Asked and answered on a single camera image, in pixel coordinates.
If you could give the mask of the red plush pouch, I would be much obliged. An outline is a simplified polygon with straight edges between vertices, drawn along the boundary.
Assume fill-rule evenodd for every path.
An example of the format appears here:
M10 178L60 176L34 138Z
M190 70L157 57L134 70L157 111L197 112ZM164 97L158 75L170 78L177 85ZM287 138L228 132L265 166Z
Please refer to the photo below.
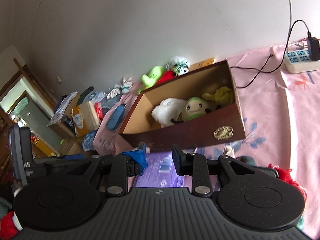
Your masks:
M172 80L176 77L176 74L172 70L167 70L164 72L164 74L160 77L160 79L157 81L156 85L159 85L160 83L167 82L169 80Z

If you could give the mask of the red small package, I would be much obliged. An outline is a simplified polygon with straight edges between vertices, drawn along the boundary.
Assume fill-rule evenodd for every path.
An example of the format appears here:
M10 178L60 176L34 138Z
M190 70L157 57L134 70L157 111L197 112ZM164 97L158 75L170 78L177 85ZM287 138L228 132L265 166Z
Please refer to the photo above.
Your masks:
M110 108L108 108L107 106L103 106L101 103L96 102L94 104L94 108L95 111L97 113L97 116L99 118L100 121L103 120L104 116L106 115L106 113L110 110Z

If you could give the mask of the white power strip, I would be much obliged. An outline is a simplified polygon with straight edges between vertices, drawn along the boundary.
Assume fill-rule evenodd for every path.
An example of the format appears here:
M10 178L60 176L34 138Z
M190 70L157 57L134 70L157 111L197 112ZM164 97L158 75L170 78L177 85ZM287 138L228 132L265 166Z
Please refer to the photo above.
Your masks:
M285 69L292 73L312 72L320 69L319 61L312 61L307 49L289 51L284 57Z

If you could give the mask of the yellow tissue box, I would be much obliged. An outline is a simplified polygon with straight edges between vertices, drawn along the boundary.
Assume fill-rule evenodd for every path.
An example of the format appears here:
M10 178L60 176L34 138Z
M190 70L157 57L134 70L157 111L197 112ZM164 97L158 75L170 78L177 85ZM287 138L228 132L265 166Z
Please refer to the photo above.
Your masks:
M91 101L85 101L75 106L71 111L71 117L74 122L77 138L98 130L100 126L100 119Z

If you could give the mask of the brown cardboard box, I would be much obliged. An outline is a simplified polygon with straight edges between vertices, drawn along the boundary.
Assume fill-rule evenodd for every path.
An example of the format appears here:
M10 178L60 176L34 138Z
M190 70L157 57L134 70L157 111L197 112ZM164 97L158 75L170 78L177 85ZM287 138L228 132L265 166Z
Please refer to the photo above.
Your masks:
M153 151L197 148L245 138L234 78L226 60L140 92L119 134Z

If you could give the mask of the blue lint brush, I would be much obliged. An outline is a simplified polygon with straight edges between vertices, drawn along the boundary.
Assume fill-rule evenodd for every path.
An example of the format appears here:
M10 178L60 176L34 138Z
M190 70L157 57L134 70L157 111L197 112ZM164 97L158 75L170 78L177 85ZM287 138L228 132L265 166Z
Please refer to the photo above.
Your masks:
M114 110L113 114L111 115L106 127L110 131L114 131L118 128L120 123L123 120L125 114L126 104L122 103L121 105L117 106Z

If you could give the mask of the white plush toy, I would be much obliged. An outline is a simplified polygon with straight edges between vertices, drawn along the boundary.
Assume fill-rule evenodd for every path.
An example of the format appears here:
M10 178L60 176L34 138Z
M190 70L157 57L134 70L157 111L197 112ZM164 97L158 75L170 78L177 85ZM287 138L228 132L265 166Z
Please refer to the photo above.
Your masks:
M165 99L152 110L151 116L160 124L161 128L173 126L174 123L171 122L171 119L178 119L186 103L187 101L183 99Z

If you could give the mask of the purple booklet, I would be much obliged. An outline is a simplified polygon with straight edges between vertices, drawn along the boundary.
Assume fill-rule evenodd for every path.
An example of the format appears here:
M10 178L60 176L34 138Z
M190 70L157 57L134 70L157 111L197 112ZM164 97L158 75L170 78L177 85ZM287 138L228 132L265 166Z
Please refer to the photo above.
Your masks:
M148 153L142 176L135 178L134 187L184 187L185 177L176 173L171 152Z

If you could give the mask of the green plush toy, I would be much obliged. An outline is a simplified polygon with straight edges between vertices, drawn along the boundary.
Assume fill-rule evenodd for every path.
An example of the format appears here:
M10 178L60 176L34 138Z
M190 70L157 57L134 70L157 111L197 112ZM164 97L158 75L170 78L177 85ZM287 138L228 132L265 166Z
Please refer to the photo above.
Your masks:
M151 88L154 86L162 75L165 72L165 67L163 66L154 66L152 70L148 72L148 74L144 74L141 77L142 87L137 91L137 94L140 94L142 91Z

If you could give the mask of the white green knotted cloth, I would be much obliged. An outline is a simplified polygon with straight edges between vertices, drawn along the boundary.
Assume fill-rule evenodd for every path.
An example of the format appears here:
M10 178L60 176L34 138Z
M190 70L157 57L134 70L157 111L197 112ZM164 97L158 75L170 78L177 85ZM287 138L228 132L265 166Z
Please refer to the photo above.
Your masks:
M128 94L133 86L132 77L123 77L122 80L115 84L114 87L107 94L107 99L113 99L118 95Z

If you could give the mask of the red yarn plush hair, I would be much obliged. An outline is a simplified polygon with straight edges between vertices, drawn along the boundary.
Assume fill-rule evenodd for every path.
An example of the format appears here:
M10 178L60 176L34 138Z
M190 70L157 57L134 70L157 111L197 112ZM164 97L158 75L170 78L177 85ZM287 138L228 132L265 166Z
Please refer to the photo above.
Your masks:
M295 187L302 194L304 201L306 202L308 196L307 190L291 177L291 169L286 170L279 167L278 165L272 164L269 164L267 167L275 169L278 172L279 179Z

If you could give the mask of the pink bed sheet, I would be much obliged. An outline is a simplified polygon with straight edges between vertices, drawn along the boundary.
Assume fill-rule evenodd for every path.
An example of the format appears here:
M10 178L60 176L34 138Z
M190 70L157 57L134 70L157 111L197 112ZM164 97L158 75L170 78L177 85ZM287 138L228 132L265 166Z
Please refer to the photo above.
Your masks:
M236 156L291 169L307 190L304 232L319 237L319 72L290 74L277 65L282 46L228 59L246 136L231 142Z

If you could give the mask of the yellow book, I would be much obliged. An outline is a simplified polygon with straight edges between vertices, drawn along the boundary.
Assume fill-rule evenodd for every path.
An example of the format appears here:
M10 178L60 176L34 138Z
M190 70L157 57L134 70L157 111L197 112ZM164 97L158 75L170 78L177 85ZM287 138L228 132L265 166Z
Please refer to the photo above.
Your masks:
M194 63L190 66L189 68L189 71L194 71L194 70L197 70L197 69L200 69L202 67L206 67L206 66L209 66L211 64L214 64L216 61L216 58L212 57L212 58L209 58L209 59L206 59L206 60L203 60L201 62L198 62L198 63Z

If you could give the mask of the yellow towel roll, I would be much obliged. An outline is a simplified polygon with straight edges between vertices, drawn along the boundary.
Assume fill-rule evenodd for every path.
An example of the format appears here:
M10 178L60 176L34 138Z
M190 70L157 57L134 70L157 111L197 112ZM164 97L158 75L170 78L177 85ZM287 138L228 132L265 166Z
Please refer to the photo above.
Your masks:
M234 91L226 86L217 89L214 94L204 93L202 98L215 102L221 107L231 105L235 102Z

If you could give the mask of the green smiling plush doll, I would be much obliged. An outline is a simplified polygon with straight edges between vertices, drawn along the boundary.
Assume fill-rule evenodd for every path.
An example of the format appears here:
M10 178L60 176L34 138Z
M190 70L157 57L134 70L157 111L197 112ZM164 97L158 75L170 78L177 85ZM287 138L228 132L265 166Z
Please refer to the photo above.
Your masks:
M181 118L182 121L186 122L199 118L211 112L212 110L209 108L208 102L201 98L193 97L190 98L184 105L181 112Z

